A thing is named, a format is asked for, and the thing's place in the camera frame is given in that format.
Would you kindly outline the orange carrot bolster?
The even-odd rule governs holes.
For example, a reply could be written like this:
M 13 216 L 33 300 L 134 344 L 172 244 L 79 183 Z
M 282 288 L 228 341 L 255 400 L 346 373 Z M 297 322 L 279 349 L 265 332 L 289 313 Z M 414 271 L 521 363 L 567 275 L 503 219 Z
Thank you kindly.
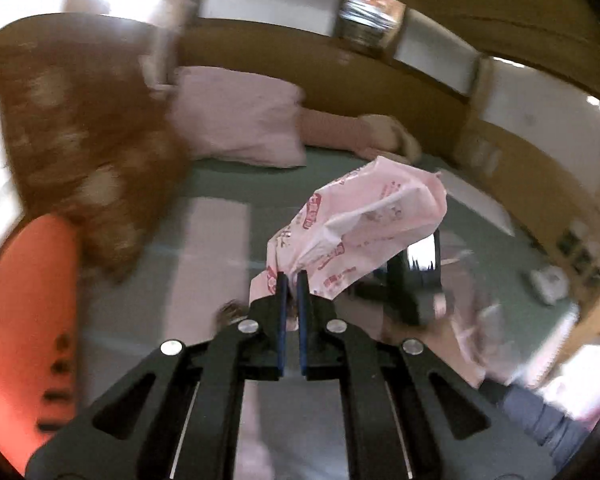
M 79 266 L 78 232 L 54 214 L 0 257 L 0 452 L 18 472 L 76 414 Z

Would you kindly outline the red floral brocade cushion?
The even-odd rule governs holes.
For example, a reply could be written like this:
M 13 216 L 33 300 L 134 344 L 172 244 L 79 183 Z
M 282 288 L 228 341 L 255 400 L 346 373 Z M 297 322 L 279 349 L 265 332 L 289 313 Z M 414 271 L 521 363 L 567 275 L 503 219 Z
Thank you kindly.
M 0 113 L 26 205 L 70 220 L 87 262 L 125 278 L 188 170 L 138 55 L 77 41 L 0 47 Z

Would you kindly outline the pink pillow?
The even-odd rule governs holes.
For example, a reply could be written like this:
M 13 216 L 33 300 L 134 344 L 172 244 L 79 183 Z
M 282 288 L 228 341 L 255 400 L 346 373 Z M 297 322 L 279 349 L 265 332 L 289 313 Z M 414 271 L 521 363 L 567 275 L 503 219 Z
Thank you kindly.
M 252 166 L 306 164 L 299 117 L 303 91 L 291 82 L 212 66 L 178 71 L 169 120 L 195 158 Z

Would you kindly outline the stack of papers on shelf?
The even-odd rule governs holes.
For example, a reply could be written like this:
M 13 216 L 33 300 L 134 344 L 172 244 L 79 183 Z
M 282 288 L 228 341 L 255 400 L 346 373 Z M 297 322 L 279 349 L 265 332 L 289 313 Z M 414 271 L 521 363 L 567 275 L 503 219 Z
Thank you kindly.
M 398 33 L 405 12 L 399 0 L 342 0 L 335 37 L 358 53 L 382 55 Z

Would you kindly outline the white object on bed edge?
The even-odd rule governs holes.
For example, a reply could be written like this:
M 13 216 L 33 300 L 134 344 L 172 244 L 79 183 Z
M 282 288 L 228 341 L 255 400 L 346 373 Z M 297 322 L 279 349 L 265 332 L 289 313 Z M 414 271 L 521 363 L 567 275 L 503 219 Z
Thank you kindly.
M 544 266 L 529 272 L 529 281 L 543 304 L 557 304 L 569 295 L 569 278 L 559 266 Z

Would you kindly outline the striped plush doll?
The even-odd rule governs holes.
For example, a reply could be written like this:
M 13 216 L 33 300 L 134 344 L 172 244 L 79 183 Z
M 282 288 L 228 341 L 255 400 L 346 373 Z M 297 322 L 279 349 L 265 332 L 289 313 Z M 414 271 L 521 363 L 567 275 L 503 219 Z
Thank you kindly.
M 407 165 L 422 158 L 419 142 L 392 116 L 349 117 L 304 108 L 298 128 L 302 142 L 312 148 L 346 151 L 365 160 L 384 156 Z

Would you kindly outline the pink printed plastic bag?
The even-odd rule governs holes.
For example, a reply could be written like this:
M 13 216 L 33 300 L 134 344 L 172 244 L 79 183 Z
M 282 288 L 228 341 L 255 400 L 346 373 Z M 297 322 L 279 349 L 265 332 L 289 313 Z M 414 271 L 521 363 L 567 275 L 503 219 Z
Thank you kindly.
M 360 321 L 377 336 L 382 307 L 344 291 L 434 234 L 447 211 L 437 174 L 379 156 L 318 188 L 270 238 L 249 300 L 273 295 L 279 272 L 294 285 L 306 271 L 312 294 L 332 300 L 347 321 Z

